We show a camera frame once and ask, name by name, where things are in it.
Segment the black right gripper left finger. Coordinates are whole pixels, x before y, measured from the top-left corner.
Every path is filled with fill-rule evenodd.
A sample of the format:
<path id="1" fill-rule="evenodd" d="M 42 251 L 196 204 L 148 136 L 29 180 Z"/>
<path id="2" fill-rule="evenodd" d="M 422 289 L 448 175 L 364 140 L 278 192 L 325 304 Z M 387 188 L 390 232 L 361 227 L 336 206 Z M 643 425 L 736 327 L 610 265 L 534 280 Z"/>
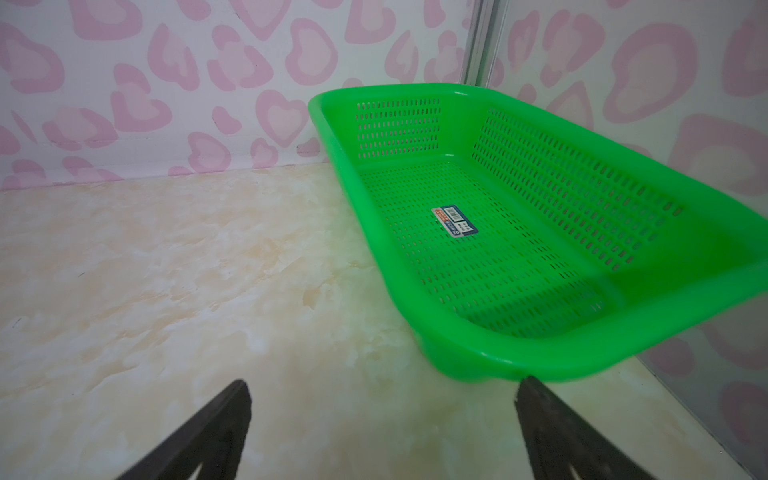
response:
<path id="1" fill-rule="evenodd" d="M 230 383 L 122 479 L 234 479 L 249 428 L 247 383 Z"/>

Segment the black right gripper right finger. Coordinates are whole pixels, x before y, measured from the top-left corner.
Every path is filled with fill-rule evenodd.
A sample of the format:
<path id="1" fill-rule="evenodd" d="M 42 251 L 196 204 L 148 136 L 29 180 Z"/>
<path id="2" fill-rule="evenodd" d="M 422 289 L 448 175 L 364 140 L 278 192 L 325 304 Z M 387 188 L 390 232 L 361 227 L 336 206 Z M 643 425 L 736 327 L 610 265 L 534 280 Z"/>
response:
<path id="1" fill-rule="evenodd" d="M 515 408 L 535 479 L 654 478 L 537 378 L 520 383 Z"/>

